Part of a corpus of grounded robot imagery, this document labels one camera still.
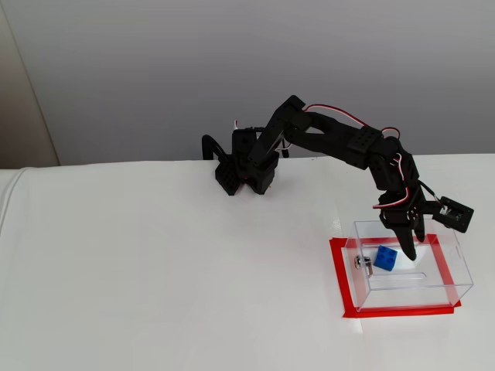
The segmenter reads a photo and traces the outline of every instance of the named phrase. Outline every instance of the cable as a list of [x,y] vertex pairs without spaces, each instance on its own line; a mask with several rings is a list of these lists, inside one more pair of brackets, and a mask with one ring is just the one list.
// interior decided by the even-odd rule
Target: cable
[[[5,217],[7,216],[7,210],[9,209],[10,198],[12,197],[12,193],[14,192],[14,188],[15,188],[15,186],[17,186],[17,183],[19,182],[19,179],[21,179],[22,174],[24,174],[28,169],[30,169],[30,168],[20,169],[13,177],[10,178],[9,183],[3,189],[2,201],[0,203],[0,213],[2,215],[2,221],[0,222],[0,235],[2,235],[3,224],[5,222]],[[9,189],[9,187],[10,187],[10,192],[9,192],[9,195],[7,196],[7,203],[5,204],[5,211],[3,211],[3,204],[5,202],[5,194],[7,193],[7,189]]]
[[[368,125],[367,123],[365,123],[364,121],[360,120],[359,118],[353,116],[352,114],[350,114],[349,112],[346,112],[344,111],[343,109],[341,108],[338,108],[338,107],[334,107],[334,106],[329,106],[327,104],[311,104],[309,105],[307,108],[305,108],[305,112],[309,111],[311,108],[325,108],[327,110],[332,110],[332,111],[336,111],[336,112],[340,112],[341,114],[344,114],[346,115],[348,118],[350,118],[351,120],[354,120],[356,121],[359,125],[362,125],[362,126],[368,126],[370,128],[370,125]],[[383,128],[381,129],[381,132],[383,134],[384,131],[387,131],[387,130],[393,130],[395,132],[397,132],[397,139],[400,139],[401,138],[401,132],[397,129],[397,128],[393,128],[392,126],[389,126],[389,127],[386,127],[386,128]]]
[[275,150],[276,151],[285,151],[285,150],[287,150],[287,149],[289,149],[291,147],[292,147],[292,143],[290,145],[288,145],[287,147],[276,148]]
[[201,138],[201,147],[203,149],[203,160],[213,160],[213,153],[218,156],[221,162],[228,162],[229,158],[220,145],[209,135]]
[[[404,179],[404,173],[402,172],[402,166],[401,166],[402,155],[400,153],[398,153],[398,156],[399,156],[399,159],[395,160],[395,161],[398,162],[399,172],[401,173],[402,182],[403,182],[405,179]],[[405,203],[408,199],[409,199],[409,187],[406,185],[405,186],[405,197],[403,199],[399,199],[398,201],[396,201],[394,203],[388,203],[387,205],[374,205],[373,208],[374,209],[386,209],[388,207],[398,206],[398,205],[401,205],[402,203]]]
[[443,205],[443,203],[440,201],[440,199],[436,196],[435,192],[428,187],[425,183],[423,183],[421,180],[418,180],[418,183],[422,185],[424,189],[426,189],[426,192],[428,192],[430,195],[432,195],[435,198],[435,201],[439,203],[440,205]]
[[397,139],[400,139],[401,138],[401,132],[399,131],[399,129],[394,128],[392,126],[387,126],[386,128],[381,129],[381,133],[383,134],[384,131],[387,131],[387,130],[393,130],[393,131],[395,131],[397,133]]
[[370,126],[368,125],[367,123],[365,123],[364,121],[360,120],[359,118],[353,116],[352,114],[350,114],[349,112],[346,112],[338,107],[334,107],[334,106],[329,106],[327,104],[311,104],[309,105],[308,107],[306,107],[304,109],[305,112],[309,111],[311,108],[325,108],[327,110],[332,110],[332,111],[336,111],[336,112],[340,112],[341,114],[344,114],[346,115],[348,118],[350,118],[351,120],[354,120],[356,121],[359,125],[362,125],[362,126]]

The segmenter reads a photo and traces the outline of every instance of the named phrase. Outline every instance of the red wire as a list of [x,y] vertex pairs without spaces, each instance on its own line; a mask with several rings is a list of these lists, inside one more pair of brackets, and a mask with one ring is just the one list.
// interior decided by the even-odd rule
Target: red wire
[[[307,112],[311,108],[325,108],[327,110],[332,110],[332,111],[340,112],[341,114],[345,114],[351,120],[356,121],[359,125],[368,126],[368,127],[370,126],[366,122],[364,122],[364,121],[360,120],[359,118],[357,118],[356,116],[353,116],[349,112],[346,112],[343,109],[338,108],[338,107],[329,106],[328,104],[311,104],[304,111]],[[383,133],[384,131],[387,131],[387,130],[394,130],[397,133],[397,136],[398,136],[397,139],[400,139],[401,138],[401,132],[397,128],[393,128],[392,126],[389,126],[389,127],[386,127],[386,128],[381,129],[381,132]]]
[[[402,156],[400,153],[398,153],[398,156],[399,156],[398,167],[399,167],[399,172],[401,173],[402,182],[403,182],[404,181],[404,173],[402,172],[402,167],[401,167]],[[386,209],[388,207],[398,206],[398,205],[405,203],[408,199],[409,199],[409,187],[405,186],[405,197],[403,199],[399,199],[398,201],[396,201],[394,203],[388,203],[387,205],[374,205],[373,208],[374,209]]]
[[392,126],[387,126],[386,128],[381,129],[382,134],[383,134],[384,131],[387,131],[387,130],[393,130],[393,131],[395,131],[397,133],[397,139],[400,139],[401,138],[401,132],[399,131],[399,129],[393,128]]
[[344,110],[341,110],[340,108],[337,108],[337,107],[334,107],[334,106],[329,106],[327,104],[311,104],[310,106],[306,107],[305,108],[305,112],[309,111],[311,108],[326,108],[327,110],[332,110],[332,111],[337,111],[337,112],[340,112],[341,114],[345,114],[348,118],[350,118],[351,120],[354,120],[356,121],[359,125],[363,125],[363,126],[370,126],[368,125],[367,123],[365,123],[364,121],[360,120],[359,118],[353,116],[352,114],[350,114],[349,112],[346,112]]

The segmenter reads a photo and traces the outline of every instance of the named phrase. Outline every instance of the white wire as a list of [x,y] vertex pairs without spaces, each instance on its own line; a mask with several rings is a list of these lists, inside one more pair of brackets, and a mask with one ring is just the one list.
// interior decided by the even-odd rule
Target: white wire
[[[399,156],[399,159],[396,160],[394,158],[394,161],[396,161],[398,163],[399,172],[401,173],[402,182],[403,182],[404,181],[404,173],[402,172],[402,166],[401,166],[402,156],[401,156],[400,153],[398,153],[398,156]],[[395,201],[394,203],[388,203],[387,205],[374,205],[373,208],[374,209],[383,209],[383,208],[387,208],[387,207],[392,207],[392,206],[400,205],[401,203],[403,203],[408,198],[409,198],[409,187],[405,186],[405,197],[403,199],[399,199],[398,201]]]
[[[2,201],[0,201],[0,213],[2,214],[2,221],[0,222],[0,236],[2,235],[3,224],[5,222],[5,217],[7,216],[7,210],[9,209],[10,198],[12,197],[12,193],[14,192],[14,188],[15,186],[17,186],[17,183],[19,182],[19,179],[21,179],[22,174],[24,174],[28,169],[30,168],[21,168],[15,175],[13,175],[13,177],[10,178],[9,183],[3,189]],[[10,192],[6,198],[7,203],[5,203],[5,195],[9,188],[10,188]]]
[[284,151],[285,149],[289,149],[291,147],[292,147],[292,143],[290,145],[288,145],[288,147],[276,148],[275,150],[276,151]]

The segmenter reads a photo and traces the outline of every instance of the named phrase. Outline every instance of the red tape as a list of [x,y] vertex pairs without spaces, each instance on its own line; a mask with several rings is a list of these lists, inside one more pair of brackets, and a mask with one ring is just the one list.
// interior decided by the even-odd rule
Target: red tape
[[[439,267],[439,272],[442,276],[444,284],[453,284],[452,275],[450,274],[449,266],[443,256],[442,248],[440,247],[439,239],[436,235],[429,234],[426,236],[427,241],[432,246],[433,255]],[[368,238],[365,243],[390,243],[397,242],[393,238]],[[455,307],[460,307],[461,302],[458,300],[454,306],[450,305],[431,305],[420,308],[364,308],[357,311],[354,307],[352,296],[350,295],[349,282],[347,281],[346,266],[343,262],[342,249],[346,246],[347,238],[333,238],[330,240],[330,250],[332,251],[333,263],[337,280],[339,281],[340,294],[344,307],[344,318],[373,318],[373,317],[402,317],[410,315],[451,315],[454,313]],[[455,301],[458,299],[456,288],[446,288],[449,300]]]

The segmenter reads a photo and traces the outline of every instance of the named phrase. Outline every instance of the white surface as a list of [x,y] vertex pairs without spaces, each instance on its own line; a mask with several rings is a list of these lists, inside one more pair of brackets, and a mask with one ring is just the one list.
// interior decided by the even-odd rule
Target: white surface
[[341,318],[328,239],[377,218],[367,172],[282,160],[266,195],[227,197],[216,162],[29,170],[0,238],[0,369],[493,369],[494,160],[416,159],[476,210],[463,306],[363,321]]

